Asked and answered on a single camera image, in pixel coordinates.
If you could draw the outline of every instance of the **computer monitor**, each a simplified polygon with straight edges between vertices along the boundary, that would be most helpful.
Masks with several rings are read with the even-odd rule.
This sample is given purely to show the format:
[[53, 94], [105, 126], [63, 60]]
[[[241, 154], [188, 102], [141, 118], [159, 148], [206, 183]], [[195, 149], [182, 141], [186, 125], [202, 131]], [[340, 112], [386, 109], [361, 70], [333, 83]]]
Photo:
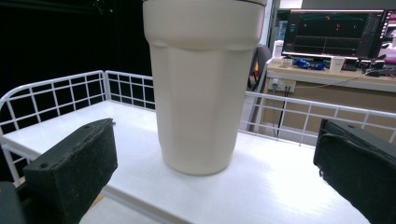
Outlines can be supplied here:
[[385, 9], [291, 9], [282, 55], [373, 59]]
[[382, 48], [378, 57], [382, 58], [385, 64], [396, 65], [396, 9], [388, 9], [385, 14], [381, 40]]

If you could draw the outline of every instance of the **dark background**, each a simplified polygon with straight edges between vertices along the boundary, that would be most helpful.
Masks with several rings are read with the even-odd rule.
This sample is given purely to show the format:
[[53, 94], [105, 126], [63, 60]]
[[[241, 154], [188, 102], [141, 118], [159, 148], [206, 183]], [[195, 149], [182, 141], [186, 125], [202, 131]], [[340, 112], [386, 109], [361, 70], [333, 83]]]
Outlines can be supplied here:
[[[0, 1], [0, 96], [23, 84], [94, 70], [151, 76], [142, 4]], [[0, 153], [3, 180], [12, 178]]]

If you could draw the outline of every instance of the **blue object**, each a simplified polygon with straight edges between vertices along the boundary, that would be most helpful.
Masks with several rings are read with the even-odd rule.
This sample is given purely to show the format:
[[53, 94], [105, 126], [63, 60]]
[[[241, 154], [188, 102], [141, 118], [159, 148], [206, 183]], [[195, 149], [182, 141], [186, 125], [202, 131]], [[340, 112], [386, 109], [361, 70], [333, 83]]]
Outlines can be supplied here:
[[326, 63], [311, 64], [304, 59], [298, 58], [298, 59], [294, 59], [294, 65], [297, 65], [298, 67], [304, 69], [323, 70], [324, 67], [326, 66]]

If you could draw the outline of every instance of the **wire rack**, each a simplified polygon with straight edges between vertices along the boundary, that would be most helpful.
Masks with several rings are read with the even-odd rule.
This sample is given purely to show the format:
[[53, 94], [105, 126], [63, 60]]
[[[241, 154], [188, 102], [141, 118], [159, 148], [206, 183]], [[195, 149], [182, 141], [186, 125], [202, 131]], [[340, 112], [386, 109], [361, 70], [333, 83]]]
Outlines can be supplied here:
[[[152, 77], [115, 71], [93, 71], [20, 86], [0, 99], [0, 135], [54, 119], [103, 101], [155, 110]], [[322, 119], [339, 119], [377, 133], [396, 144], [396, 114], [323, 104], [257, 92], [246, 92], [240, 132], [313, 147]], [[302, 120], [290, 125], [294, 116]], [[16, 163], [26, 155], [1, 145], [14, 181], [20, 183]]]

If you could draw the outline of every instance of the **white table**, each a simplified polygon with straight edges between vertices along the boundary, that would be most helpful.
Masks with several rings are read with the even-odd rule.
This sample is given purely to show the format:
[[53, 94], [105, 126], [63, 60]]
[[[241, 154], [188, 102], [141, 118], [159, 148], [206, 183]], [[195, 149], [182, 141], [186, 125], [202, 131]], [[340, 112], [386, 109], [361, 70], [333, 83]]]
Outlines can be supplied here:
[[[116, 122], [119, 168], [103, 193], [157, 221], [368, 223], [319, 177], [312, 147], [239, 133], [227, 169], [208, 176], [184, 175], [162, 160], [155, 112], [110, 101], [0, 137], [36, 157], [78, 127], [105, 118]], [[117, 206], [105, 207], [117, 213]]]

